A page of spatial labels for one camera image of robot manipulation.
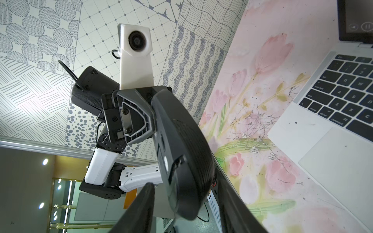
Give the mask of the silver laptop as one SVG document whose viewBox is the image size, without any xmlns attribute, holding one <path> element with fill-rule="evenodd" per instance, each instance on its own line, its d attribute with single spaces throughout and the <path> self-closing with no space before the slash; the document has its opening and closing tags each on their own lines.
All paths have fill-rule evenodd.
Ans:
<svg viewBox="0 0 373 233">
<path fill-rule="evenodd" d="M 339 43 L 269 139 L 366 228 L 373 227 L 373 3 L 338 1 Z"/>
</svg>

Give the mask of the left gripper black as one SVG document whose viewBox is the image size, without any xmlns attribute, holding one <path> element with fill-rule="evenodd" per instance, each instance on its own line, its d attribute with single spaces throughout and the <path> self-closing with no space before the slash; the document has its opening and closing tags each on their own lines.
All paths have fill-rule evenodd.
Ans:
<svg viewBox="0 0 373 233">
<path fill-rule="evenodd" d="M 102 105 L 111 143 L 141 143 L 156 131 L 155 111 L 151 100 L 171 87 L 151 86 L 114 91 L 102 95 Z"/>
</svg>

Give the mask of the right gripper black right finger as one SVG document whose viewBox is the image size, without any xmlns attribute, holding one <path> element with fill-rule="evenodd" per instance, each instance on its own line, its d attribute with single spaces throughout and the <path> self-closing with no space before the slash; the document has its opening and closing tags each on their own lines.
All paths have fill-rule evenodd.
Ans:
<svg viewBox="0 0 373 233">
<path fill-rule="evenodd" d="M 214 195 L 219 205 L 222 232 L 265 233 L 220 168 L 215 168 Z"/>
</svg>

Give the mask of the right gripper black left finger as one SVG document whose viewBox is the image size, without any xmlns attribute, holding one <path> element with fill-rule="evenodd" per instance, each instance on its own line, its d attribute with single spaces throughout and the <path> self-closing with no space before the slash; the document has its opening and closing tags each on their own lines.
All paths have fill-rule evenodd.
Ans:
<svg viewBox="0 0 373 233">
<path fill-rule="evenodd" d="M 109 233 L 150 233 L 155 187 L 147 183 Z"/>
</svg>

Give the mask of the black wireless mouse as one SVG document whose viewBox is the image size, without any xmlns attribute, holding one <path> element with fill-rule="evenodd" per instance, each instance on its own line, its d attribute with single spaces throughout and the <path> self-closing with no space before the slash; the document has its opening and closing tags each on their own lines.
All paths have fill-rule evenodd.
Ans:
<svg viewBox="0 0 373 233">
<path fill-rule="evenodd" d="M 154 146 L 171 209 L 196 219 L 215 173 L 210 147 L 193 117 L 167 88 L 157 92 Z"/>
</svg>

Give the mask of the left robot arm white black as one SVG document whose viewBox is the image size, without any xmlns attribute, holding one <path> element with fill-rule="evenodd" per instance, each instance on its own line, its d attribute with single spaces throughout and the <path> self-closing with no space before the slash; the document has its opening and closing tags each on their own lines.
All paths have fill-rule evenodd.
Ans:
<svg viewBox="0 0 373 233">
<path fill-rule="evenodd" d="M 59 64 L 75 81 L 72 102 L 105 123 L 97 134 L 95 151 L 79 189 L 114 200 L 148 182 L 161 184 L 159 165 L 131 168 L 116 161 L 128 145 L 151 138 L 155 124 L 144 108 L 150 106 L 157 88 L 130 89 L 128 93 L 135 94 L 135 101 L 130 102 L 122 96 L 119 83 L 94 67 L 88 67 L 77 77 L 62 61 Z"/>
</svg>

